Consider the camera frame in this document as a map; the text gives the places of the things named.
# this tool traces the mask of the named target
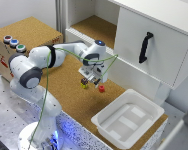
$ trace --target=brown box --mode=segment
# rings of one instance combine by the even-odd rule
[[[3,38],[6,35],[11,35],[13,39],[19,40],[20,44],[25,45],[27,49],[25,55],[27,56],[34,47],[63,43],[63,35],[60,32],[34,17],[0,28],[0,74],[8,81],[13,78],[8,60],[16,50],[4,44]]]

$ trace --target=empty plastic tray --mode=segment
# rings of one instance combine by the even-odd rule
[[[129,149],[163,113],[163,108],[146,97],[127,90],[91,120],[113,145]]]

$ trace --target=cabinet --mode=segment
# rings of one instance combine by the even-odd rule
[[[172,89],[188,76],[188,4],[176,0],[67,0],[66,40],[103,40],[110,55]],[[145,56],[139,63],[147,33]]]

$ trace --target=cabinet handle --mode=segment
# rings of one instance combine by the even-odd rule
[[[147,32],[147,36],[143,40],[142,48],[141,48],[141,53],[139,56],[139,63],[143,63],[144,61],[147,60],[147,57],[145,57],[147,45],[148,45],[148,40],[152,38],[154,35],[150,32]]]

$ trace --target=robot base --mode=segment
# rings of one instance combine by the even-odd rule
[[[36,128],[38,122],[34,122],[29,124],[28,126],[26,126],[19,134],[18,137],[18,150],[49,150],[49,146],[44,148],[43,147],[39,147],[39,148],[34,148],[32,145],[29,148],[29,136],[31,135],[31,133],[34,131],[34,129]],[[63,146],[64,143],[64,139],[63,137],[57,137],[59,140],[58,141],[58,150],[61,150],[61,147]]]

